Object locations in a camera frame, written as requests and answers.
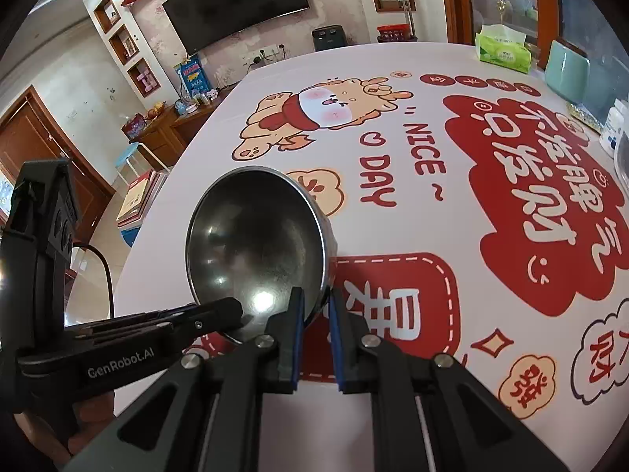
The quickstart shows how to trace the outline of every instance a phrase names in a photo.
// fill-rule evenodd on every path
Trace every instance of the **tiled floor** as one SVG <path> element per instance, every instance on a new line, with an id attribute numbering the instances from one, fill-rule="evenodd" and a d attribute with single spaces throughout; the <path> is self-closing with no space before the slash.
<path id="1" fill-rule="evenodd" d="M 140 173 L 146 171 L 148 164 L 136 165 Z M 131 179 L 131 171 L 124 170 L 126 179 Z M 90 244 L 95 246 L 107 259 L 113 289 L 120 278 L 130 247 L 122 239 L 116 226 L 116 217 L 120 210 L 127 186 L 121 180 L 113 184 L 116 195 L 113 196 L 100 222 L 96 226 Z M 98 321 L 109 317 L 109 297 L 107 292 L 107 277 L 100 259 L 89 250 L 78 250 L 72 261 L 72 269 L 77 272 L 76 280 L 70 292 L 68 305 L 65 309 L 67 325 Z"/>

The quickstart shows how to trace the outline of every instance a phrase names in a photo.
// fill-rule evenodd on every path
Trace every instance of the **ceiling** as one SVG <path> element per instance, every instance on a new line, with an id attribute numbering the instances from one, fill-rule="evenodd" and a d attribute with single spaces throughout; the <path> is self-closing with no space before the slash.
<path id="1" fill-rule="evenodd" d="M 0 83 L 35 50 L 88 17 L 83 0 L 39 0 L 0 60 Z"/>

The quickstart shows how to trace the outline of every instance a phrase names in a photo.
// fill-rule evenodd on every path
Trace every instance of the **bowl rim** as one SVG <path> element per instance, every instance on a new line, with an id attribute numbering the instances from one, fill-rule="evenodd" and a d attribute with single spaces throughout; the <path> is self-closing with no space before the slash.
<path id="1" fill-rule="evenodd" d="M 326 232 L 323 228 L 323 225 L 325 224 L 326 216 L 323 214 L 323 211 L 319 208 L 319 206 L 316 205 L 316 202 L 310 197 L 306 189 L 303 186 L 301 186 L 301 184 L 299 184 L 297 181 L 295 181 L 294 179 L 292 179 L 285 173 L 279 170 L 276 170 L 275 168 L 264 167 L 263 165 L 247 165 L 246 167 L 234 168 L 234 170 L 230 170 L 226 172 L 225 174 L 222 174 L 210 185 L 209 188 L 205 190 L 205 192 L 199 199 L 199 202 L 197 202 L 197 205 L 194 208 L 193 214 L 190 217 L 190 222 L 188 224 L 188 231 L 186 232 L 186 249 L 185 249 L 186 277 L 188 278 L 188 286 L 190 287 L 190 291 L 192 292 L 194 302 L 197 305 L 201 305 L 201 302 L 199 301 L 199 297 L 197 296 L 196 290 L 194 289 L 194 283 L 192 280 L 192 275 L 190 273 L 190 241 L 191 241 L 193 226 L 196 220 L 197 213 L 199 212 L 202 203 L 205 201 L 205 199 L 207 198 L 208 194 L 213 189 L 213 187 L 215 187 L 217 184 L 221 183 L 222 181 L 224 181 L 225 179 L 229 177 L 234 177 L 246 171 L 262 171 L 265 173 L 270 173 L 270 174 L 275 175 L 276 177 L 279 177 L 283 181 L 285 181 L 301 196 L 302 200 L 307 205 L 310 211 L 310 214 L 312 215 L 312 218 L 314 219 L 316 223 L 316 228 L 319 235 L 319 243 L 321 245 L 323 271 L 322 271 L 322 277 L 320 278 L 320 283 L 319 283 L 318 299 L 315 305 L 313 306 L 310 314 L 304 314 L 305 316 L 304 323 L 307 325 L 309 324 L 310 321 L 313 320 L 314 315 L 316 315 L 316 312 L 322 306 L 322 300 L 325 299 L 326 296 L 328 296 L 328 292 L 329 292 L 328 279 L 329 279 L 330 270 L 331 270 L 330 264 L 329 264 L 330 259 L 331 259 L 331 256 L 330 256 L 331 250 L 329 249 L 329 244 L 326 241 Z M 231 336 L 225 332 L 220 332 L 220 334 L 236 344 L 242 343 L 240 340 L 235 339 L 234 336 Z"/>

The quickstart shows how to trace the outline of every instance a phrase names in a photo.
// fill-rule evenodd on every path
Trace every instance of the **red circle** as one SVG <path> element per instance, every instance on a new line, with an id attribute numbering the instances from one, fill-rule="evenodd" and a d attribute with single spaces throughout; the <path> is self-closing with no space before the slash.
<path id="1" fill-rule="evenodd" d="M 516 88 L 509 83 L 508 81 L 498 80 L 498 78 L 490 78 L 487 80 L 492 87 L 496 87 L 497 89 L 504 90 L 505 92 L 515 92 Z"/>
<path id="2" fill-rule="evenodd" d="M 440 87 L 447 87 L 455 83 L 451 77 L 442 74 L 424 74 L 419 79 L 429 85 L 438 85 Z"/>
<path id="3" fill-rule="evenodd" d="M 540 97 L 542 95 L 539 90 L 531 87 L 530 85 L 527 85 L 526 83 L 514 83 L 513 86 L 530 96 Z"/>
<path id="4" fill-rule="evenodd" d="M 454 78 L 461 85 L 467 85 L 468 87 L 474 87 L 475 89 L 484 89 L 487 86 L 485 80 L 481 80 L 475 76 L 457 76 Z"/>

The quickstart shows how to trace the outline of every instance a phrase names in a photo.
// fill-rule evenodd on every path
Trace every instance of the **cartoon dog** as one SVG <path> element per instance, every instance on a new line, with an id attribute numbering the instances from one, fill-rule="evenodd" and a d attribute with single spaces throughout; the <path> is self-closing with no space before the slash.
<path id="1" fill-rule="evenodd" d="M 247 161 L 279 150 L 301 149 L 314 140 L 304 131 L 341 129 L 375 119 L 397 108 L 396 99 L 413 97 L 410 92 L 393 92 L 383 85 L 387 78 L 358 78 L 318 83 L 298 94 L 280 92 L 265 97 L 247 119 L 240 133 L 242 143 L 232 157 Z"/>

